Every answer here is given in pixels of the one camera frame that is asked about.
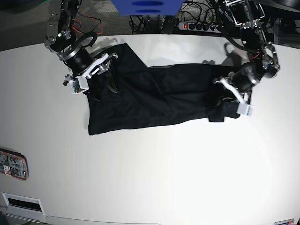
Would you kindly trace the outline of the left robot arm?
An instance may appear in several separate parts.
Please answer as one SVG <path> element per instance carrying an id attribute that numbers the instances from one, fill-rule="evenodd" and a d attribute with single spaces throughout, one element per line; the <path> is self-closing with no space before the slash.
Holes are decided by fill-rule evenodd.
<path id="1" fill-rule="evenodd" d="M 215 13 L 222 35 L 234 47 L 246 52 L 249 61 L 214 83 L 225 91 L 221 103 L 241 103 L 263 78 L 271 79 L 278 74 L 277 52 L 265 36 L 262 23 L 265 13 L 261 4 L 252 0 L 218 0 Z"/>

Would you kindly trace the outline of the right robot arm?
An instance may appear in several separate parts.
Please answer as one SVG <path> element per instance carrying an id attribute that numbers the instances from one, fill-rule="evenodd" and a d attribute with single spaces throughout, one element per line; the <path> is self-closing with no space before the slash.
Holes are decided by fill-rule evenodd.
<path id="1" fill-rule="evenodd" d="M 103 53 L 99 58 L 92 57 L 86 47 L 94 45 L 98 37 L 94 31 L 76 37 L 74 21 L 80 5 L 78 0 L 50 1 L 45 47 L 72 72 L 64 77 L 63 85 L 73 94 L 85 94 L 99 101 L 103 91 L 96 80 L 99 75 L 106 77 L 105 87 L 113 93 L 119 92 L 111 73 L 113 60 L 118 55 Z"/>

